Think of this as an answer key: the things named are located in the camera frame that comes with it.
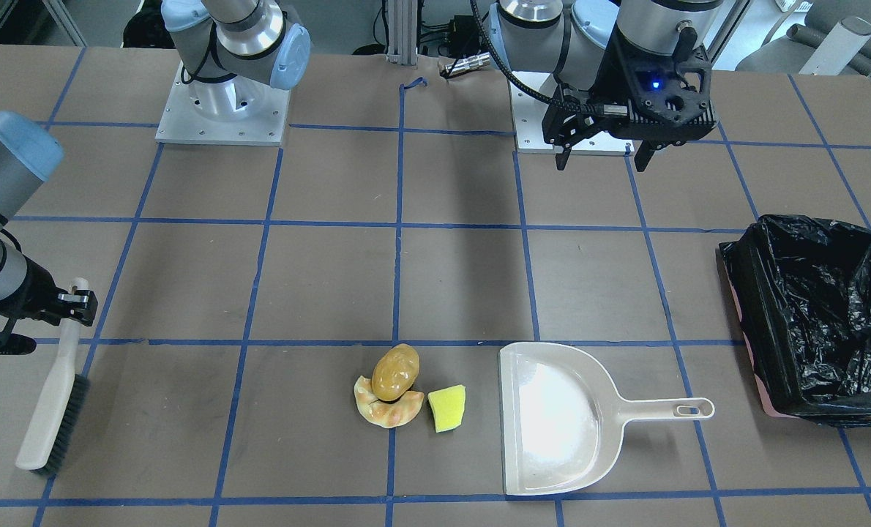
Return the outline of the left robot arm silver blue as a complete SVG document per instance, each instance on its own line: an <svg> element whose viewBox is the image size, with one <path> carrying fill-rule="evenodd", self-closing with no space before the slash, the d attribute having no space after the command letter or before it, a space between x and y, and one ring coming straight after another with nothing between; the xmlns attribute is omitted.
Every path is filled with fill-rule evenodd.
<svg viewBox="0 0 871 527"><path fill-rule="evenodd" d="M493 63L545 107L539 131L564 170L580 141L637 141L637 171L657 151L717 126L703 40L719 1L495 1L476 15Z"/></svg>

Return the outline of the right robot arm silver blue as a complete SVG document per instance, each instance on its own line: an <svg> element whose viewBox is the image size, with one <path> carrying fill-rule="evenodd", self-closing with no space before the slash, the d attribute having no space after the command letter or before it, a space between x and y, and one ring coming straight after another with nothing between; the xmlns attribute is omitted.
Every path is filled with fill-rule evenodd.
<svg viewBox="0 0 871 527"><path fill-rule="evenodd" d="M0 111L0 356L33 353L33 338L15 334L18 320L58 326L70 319L91 326L98 299L84 285L61 289L48 271L26 256L5 226L63 160L48 131L14 111Z"/></svg>

